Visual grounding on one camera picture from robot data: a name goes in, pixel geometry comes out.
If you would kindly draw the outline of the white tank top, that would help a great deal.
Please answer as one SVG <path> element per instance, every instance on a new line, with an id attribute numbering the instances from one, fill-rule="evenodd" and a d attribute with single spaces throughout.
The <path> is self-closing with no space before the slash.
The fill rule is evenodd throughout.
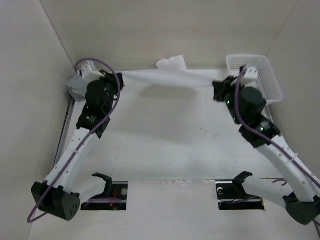
<path id="1" fill-rule="evenodd" d="M 190 72 L 183 55 L 159 60 L 156 69 L 123 71 L 122 75 L 124 79 L 179 88 L 209 88 L 214 81 L 211 77 Z"/>

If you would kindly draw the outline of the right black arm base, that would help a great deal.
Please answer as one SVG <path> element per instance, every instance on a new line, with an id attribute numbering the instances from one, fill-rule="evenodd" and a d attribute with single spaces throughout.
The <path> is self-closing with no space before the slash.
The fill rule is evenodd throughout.
<path id="1" fill-rule="evenodd" d="M 263 199 L 247 194 L 242 186 L 252 175 L 251 172 L 243 171 L 233 179 L 215 181 L 220 211 L 265 210 Z"/>

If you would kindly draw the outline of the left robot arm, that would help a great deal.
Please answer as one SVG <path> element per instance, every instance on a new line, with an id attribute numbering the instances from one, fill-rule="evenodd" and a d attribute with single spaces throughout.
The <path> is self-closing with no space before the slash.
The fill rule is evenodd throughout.
<path id="1" fill-rule="evenodd" d="M 81 165 L 109 125 L 124 86 L 122 73 L 104 70 L 87 85 L 85 104 L 70 144 L 43 182 L 35 182 L 31 187 L 35 208 L 45 215 L 70 221 L 87 200 L 95 196 L 105 200 L 112 195 L 112 178 L 102 173 L 94 173 L 79 188 L 74 185 Z"/>

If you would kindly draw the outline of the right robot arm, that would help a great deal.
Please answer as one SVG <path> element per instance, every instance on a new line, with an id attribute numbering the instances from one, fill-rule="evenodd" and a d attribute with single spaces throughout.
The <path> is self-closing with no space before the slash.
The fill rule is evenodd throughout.
<path id="1" fill-rule="evenodd" d="M 225 103 L 241 136 L 277 169 L 282 178 L 266 180 L 243 171 L 232 179 L 238 198 L 257 196 L 286 210 L 301 225 L 320 215 L 320 180 L 291 151 L 278 127 L 262 112 L 267 105 L 262 93 L 242 84 L 240 77 L 213 81 L 213 100 Z"/>

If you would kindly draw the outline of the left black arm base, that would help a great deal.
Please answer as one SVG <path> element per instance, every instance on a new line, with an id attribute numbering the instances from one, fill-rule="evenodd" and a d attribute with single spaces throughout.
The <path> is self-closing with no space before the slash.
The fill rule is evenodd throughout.
<path id="1" fill-rule="evenodd" d="M 99 194 L 94 194 L 81 204 L 82 211 L 126 211 L 129 191 L 127 181 L 113 181 L 110 176 L 102 173 L 92 175 L 95 180 L 102 180 L 104 187 Z"/>

